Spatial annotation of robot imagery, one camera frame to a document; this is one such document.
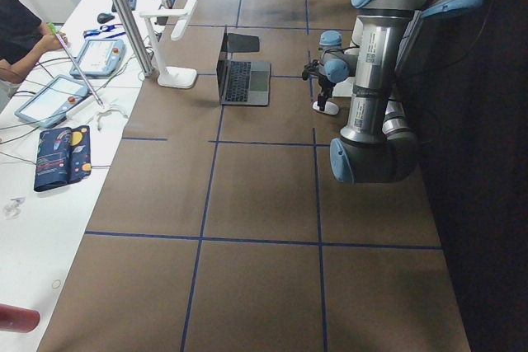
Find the person's forearm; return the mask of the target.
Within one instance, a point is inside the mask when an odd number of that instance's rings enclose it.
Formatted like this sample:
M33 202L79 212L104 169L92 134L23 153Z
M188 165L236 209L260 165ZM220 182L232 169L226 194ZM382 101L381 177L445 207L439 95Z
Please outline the person's forearm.
M1 79L14 84L22 83L45 52L45 45L39 42L25 57L15 63L2 59Z

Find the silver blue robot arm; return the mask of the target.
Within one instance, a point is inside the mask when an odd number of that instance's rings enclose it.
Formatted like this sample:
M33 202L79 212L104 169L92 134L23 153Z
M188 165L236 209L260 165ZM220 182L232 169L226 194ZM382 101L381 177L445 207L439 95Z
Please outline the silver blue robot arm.
M400 44L415 16L453 17L478 8L483 0L351 0L357 10L354 54L341 47L336 31L319 41L319 83L324 103L349 77L351 107L339 138L330 143L334 177L345 183L401 181L417 165L418 141L394 93Z

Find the person's hand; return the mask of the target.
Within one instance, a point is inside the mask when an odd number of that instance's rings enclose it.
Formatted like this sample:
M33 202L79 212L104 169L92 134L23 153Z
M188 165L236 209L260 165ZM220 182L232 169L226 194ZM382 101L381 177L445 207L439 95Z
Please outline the person's hand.
M57 35L53 34L42 35L37 44L40 50L44 53L63 48L60 39L57 37Z

